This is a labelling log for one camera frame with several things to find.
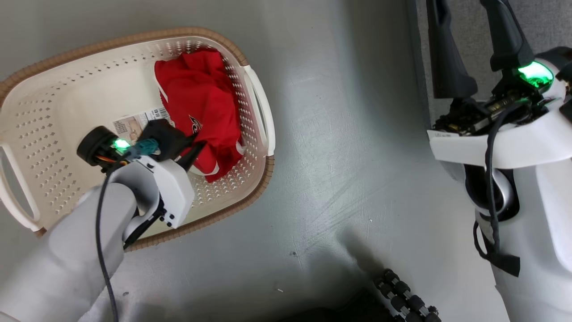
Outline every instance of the sticker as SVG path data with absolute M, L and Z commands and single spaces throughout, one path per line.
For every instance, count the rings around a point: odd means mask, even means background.
M 427 131 L 427 135 L 429 136 L 429 140 L 433 138 L 454 138 L 460 136 L 458 133 L 433 131 L 431 129 Z
M 115 122 L 113 122 L 113 128 L 115 133 L 121 139 L 126 140 L 129 144 L 133 145 L 143 129 L 147 126 L 147 123 L 152 120 L 165 119 L 174 127 L 175 123 L 171 120 L 171 116 L 164 107 L 151 109 L 149 111 L 123 117 Z

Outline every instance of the brown basket rim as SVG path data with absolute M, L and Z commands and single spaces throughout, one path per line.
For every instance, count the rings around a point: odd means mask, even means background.
M 67 62 L 84 58 L 92 54 L 101 53 L 110 49 L 115 49 L 127 45 L 139 44 L 141 42 L 161 40 L 174 37 L 185 37 L 185 36 L 199 36 L 214 40 L 219 44 L 221 44 L 226 49 L 228 49 L 236 57 L 241 66 L 248 65 L 246 57 L 244 56 L 242 51 L 238 48 L 238 46 L 236 46 L 232 41 L 228 40 L 223 35 L 206 28 L 183 27 L 183 28 L 165 29 L 153 32 L 140 33 L 132 36 L 126 36 L 126 37 L 98 42 L 93 45 L 83 46 L 78 49 L 74 49 L 62 54 L 58 54 L 54 57 L 44 59 L 33 65 L 18 70 L 17 72 L 8 76 L 4 81 L 0 82 L 0 109 L 2 108 L 4 100 L 6 99 L 8 94 L 18 84 L 20 84 L 21 82 L 32 76 L 45 72 L 54 67 L 58 67 Z M 127 252 L 157 245 L 159 243 L 186 235 L 195 230 L 199 230 L 215 222 L 218 222 L 232 214 L 237 213 L 242 209 L 245 209 L 246 207 L 252 205 L 262 195 L 264 190 L 266 190 L 268 184 L 270 183 L 270 179 L 272 178 L 273 171 L 274 171 L 274 156 L 267 156 L 262 178 L 260 179 L 260 182 L 258 183 L 256 188 L 246 198 L 242 199 L 241 201 L 227 208 L 219 210 L 211 215 L 208 215 L 204 218 L 187 223 L 186 225 L 183 225 L 178 229 L 165 231 L 163 233 L 139 239 L 127 249 Z M 41 228 L 40 230 L 35 231 L 34 233 L 38 237 L 42 237 L 46 233 L 46 229 Z

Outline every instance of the logo on shirt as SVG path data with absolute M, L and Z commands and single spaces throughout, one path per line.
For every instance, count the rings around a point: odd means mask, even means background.
M 191 115 L 189 115 L 189 118 L 193 122 L 193 134 L 198 133 L 202 129 L 202 124 Z

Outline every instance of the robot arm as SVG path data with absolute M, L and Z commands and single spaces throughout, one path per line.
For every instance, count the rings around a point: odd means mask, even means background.
M 108 173 L 100 237 L 109 276 L 122 262 L 124 249 L 157 219 L 175 229 L 183 224 L 190 210 L 194 191 L 186 172 L 202 144 L 197 143 L 190 153 L 175 162 L 172 159 L 193 139 L 188 140 L 177 131 L 166 122 L 151 121 L 142 134 L 147 136 L 143 140 L 155 140 L 161 154 L 138 155 L 133 150 L 136 158 L 130 158 L 130 163 L 119 161 L 124 165 Z M 84 138 L 78 155 L 109 172 L 113 161 L 122 160 L 114 147 L 116 140 L 109 130 L 96 128 Z M 97 186 L 86 192 L 74 210 L 42 237 L 40 246 L 0 289 L 0 322 L 77 321 L 92 307 L 105 287 L 95 231 L 101 189 Z
M 453 99 L 428 131 L 431 149 L 444 165 L 464 167 L 475 246 L 491 262 L 511 321 L 570 321 L 572 49 L 535 57 L 508 0 L 481 4 L 491 69 L 503 74 L 487 102 L 470 98 L 477 88 L 452 39 L 446 1 L 427 0 L 435 98 Z
M 1 312 L 19 321 L 77 321 L 92 307 L 105 286 L 94 230 L 100 189 L 54 225 L 13 273 L 0 290 Z M 119 183 L 107 187 L 101 241 L 110 275 L 123 261 L 122 236 L 136 210 L 130 188 Z

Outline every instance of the white plastic basket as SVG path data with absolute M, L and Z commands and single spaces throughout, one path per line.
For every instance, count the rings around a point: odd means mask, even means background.
M 275 132 L 268 100 L 238 47 L 203 28 L 180 28 L 111 40 L 29 66 L 0 83 L 0 198 L 23 226 L 43 234 L 79 197 L 101 184 L 99 168 L 76 155 L 94 127 L 162 106 L 154 62 L 202 47 L 224 57 L 240 102 L 246 153 L 214 183 L 189 174 L 196 192 L 187 225 L 157 222 L 133 248 L 199 229 L 252 204 L 273 171 Z

